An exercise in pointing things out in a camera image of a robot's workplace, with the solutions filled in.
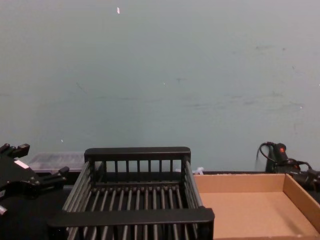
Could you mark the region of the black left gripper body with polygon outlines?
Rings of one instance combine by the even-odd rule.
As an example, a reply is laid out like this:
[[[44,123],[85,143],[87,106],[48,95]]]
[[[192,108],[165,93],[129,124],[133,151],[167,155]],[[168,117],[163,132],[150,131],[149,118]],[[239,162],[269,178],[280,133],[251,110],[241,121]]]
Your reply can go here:
[[[0,156],[0,199],[14,196],[36,197],[40,192],[39,176],[25,163]]]

